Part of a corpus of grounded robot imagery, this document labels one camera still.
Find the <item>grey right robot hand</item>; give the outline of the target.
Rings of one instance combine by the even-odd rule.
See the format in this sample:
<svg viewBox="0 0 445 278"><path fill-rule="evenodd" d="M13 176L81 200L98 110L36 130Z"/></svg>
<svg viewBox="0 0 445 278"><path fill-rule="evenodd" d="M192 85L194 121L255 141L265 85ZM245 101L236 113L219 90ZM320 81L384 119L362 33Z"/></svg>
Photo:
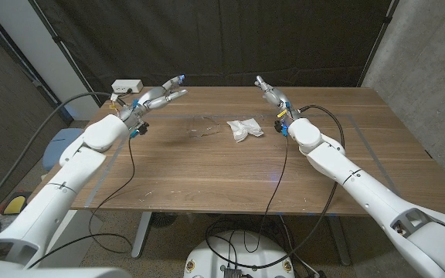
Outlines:
<svg viewBox="0 0 445 278"><path fill-rule="evenodd" d="M263 98L277 109L279 119L290 124L301 117L298 110L293 108L291 101L281 90L266 83L261 76L256 76L254 84L263 91Z"/></svg>

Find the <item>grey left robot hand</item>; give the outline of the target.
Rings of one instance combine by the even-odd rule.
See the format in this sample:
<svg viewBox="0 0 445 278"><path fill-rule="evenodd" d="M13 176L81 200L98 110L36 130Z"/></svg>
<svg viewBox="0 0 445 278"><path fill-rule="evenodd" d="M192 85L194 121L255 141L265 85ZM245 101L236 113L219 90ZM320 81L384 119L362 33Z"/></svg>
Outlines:
<svg viewBox="0 0 445 278"><path fill-rule="evenodd" d="M184 80L185 75L182 74L171 78L161 86L150 89L139 99L133 100L131 105L124 105L118 117L128 129L138 129L140 126L145 125L143 116L152 110L161 109L187 94L187 90L179 89Z"/></svg>

